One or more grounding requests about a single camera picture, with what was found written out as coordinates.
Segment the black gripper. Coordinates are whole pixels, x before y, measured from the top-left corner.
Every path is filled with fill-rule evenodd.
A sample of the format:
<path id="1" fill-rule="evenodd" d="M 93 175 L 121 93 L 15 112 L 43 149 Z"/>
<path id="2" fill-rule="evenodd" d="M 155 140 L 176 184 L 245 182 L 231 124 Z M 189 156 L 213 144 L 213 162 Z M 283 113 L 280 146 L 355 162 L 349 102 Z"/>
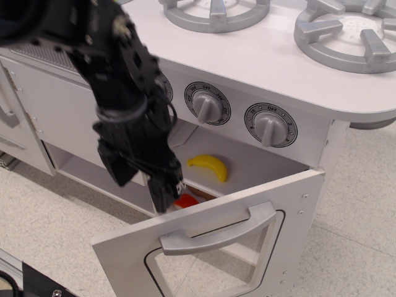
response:
<path id="1" fill-rule="evenodd" d="M 176 124 L 170 102 L 156 93 L 125 110 L 97 108 L 93 128 L 100 136 L 98 153 L 115 183 L 125 186 L 139 171 L 149 176 L 155 210 L 165 213 L 186 185 L 181 164 L 168 145 Z"/>

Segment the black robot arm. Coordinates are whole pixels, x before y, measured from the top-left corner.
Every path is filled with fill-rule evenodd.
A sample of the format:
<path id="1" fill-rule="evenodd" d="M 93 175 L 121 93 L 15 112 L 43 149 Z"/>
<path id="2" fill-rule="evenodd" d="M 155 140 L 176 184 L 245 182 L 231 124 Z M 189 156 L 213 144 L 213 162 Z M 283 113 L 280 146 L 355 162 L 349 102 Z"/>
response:
<path id="1" fill-rule="evenodd" d="M 98 153 L 123 186 L 149 176 L 157 212 L 184 190 L 181 164 L 168 145 L 177 114 L 157 84 L 158 60 L 115 1 L 2 1 L 1 46 L 30 43 L 64 51 L 93 91 Z"/>

